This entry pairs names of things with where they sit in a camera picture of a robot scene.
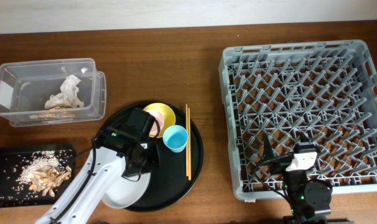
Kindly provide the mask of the grey round plate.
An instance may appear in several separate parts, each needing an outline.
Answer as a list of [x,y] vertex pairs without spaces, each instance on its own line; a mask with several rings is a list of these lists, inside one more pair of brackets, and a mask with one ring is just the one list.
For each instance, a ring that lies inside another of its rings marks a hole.
[[103,198],[103,203],[115,209],[127,208],[138,201],[146,191],[151,173],[142,174],[141,178],[136,182],[138,176],[116,177],[111,182]]

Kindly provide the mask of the light blue cup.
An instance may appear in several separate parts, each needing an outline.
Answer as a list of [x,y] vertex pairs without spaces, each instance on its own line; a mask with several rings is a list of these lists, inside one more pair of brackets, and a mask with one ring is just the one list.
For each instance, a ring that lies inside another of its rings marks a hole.
[[187,140],[186,130],[180,125],[170,126],[164,131],[162,140],[172,152],[182,152]]

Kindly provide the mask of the gold snack wrapper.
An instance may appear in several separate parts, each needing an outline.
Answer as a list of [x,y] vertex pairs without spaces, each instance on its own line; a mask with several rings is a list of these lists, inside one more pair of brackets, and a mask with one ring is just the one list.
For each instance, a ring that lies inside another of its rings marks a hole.
[[71,109],[71,106],[56,106],[48,108],[40,113],[32,114],[30,119],[67,119],[74,118],[75,114],[68,112],[67,109]]

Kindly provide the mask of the white tissue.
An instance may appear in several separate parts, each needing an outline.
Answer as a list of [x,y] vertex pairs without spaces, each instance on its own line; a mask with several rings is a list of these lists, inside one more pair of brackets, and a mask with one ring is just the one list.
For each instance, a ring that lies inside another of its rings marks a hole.
[[81,80],[69,75],[60,87],[60,93],[51,95],[49,100],[45,103],[45,109],[51,110],[55,108],[76,108],[83,107],[84,102],[78,98],[79,87],[77,85]]

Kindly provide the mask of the white rice pile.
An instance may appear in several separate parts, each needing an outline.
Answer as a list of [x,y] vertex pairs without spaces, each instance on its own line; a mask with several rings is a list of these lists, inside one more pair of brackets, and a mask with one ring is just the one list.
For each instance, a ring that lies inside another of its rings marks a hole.
[[72,158],[71,150],[34,151],[6,154],[0,158],[0,201],[24,203],[35,199],[54,199],[49,195],[42,196],[41,192],[29,190],[27,179],[31,172],[58,167],[64,170],[66,166],[72,169],[72,176],[54,188],[55,196],[63,184],[73,177],[73,168],[69,163]]

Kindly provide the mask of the peanut shells pile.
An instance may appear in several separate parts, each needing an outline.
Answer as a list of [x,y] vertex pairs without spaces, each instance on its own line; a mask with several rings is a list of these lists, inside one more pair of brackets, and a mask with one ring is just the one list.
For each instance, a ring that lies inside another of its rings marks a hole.
[[41,192],[42,196],[55,197],[54,188],[59,187],[64,180],[68,180],[71,176],[72,169],[69,166],[66,166],[64,170],[51,167],[47,170],[31,172],[27,181],[30,183],[29,190]]

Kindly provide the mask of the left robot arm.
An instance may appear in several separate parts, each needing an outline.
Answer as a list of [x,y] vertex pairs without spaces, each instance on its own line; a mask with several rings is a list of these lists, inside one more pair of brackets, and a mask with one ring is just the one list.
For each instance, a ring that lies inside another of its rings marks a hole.
[[118,204],[119,195],[110,190],[129,196],[124,207],[139,200],[159,165],[158,147],[149,141],[152,127],[158,125],[153,115],[139,108],[127,118],[116,113],[107,119],[92,139],[86,164],[37,223],[86,223],[100,200]]

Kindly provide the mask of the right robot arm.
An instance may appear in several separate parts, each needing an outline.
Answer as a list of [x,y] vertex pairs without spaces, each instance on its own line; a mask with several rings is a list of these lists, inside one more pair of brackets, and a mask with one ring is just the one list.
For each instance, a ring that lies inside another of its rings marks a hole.
[[282,191],[291,208],[291,215],[283,223],[327,223],[331,213],[332,185],[324,180],[310,179],[307,171],[315,165],[318,150],[315,144],[300,134],[293,151],[276,157],[268,137],[264,137],[264,151],[260,166],[269,166],[271,174],[282,175]]

